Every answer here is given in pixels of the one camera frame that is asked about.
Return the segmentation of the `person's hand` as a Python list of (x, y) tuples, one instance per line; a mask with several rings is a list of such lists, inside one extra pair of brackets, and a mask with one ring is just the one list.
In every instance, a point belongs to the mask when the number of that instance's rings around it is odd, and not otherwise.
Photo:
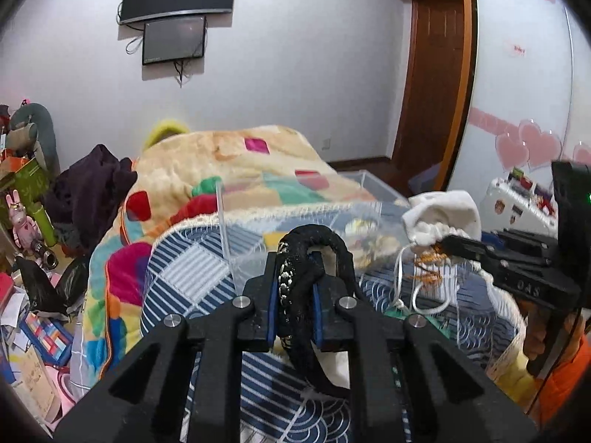
[[(534, 303), (523, 301), (519, 303), (519, 307), (523, 316), (527, 317), (523, 352), (530, 361), (533, 361), (545, 351), (546, 320), (541, 314), (541, 310)], [(574, 332), (560, 359), (561, 363), (571, 361), (576, 356), (579, 349), (579, 339), (578, 333)]]

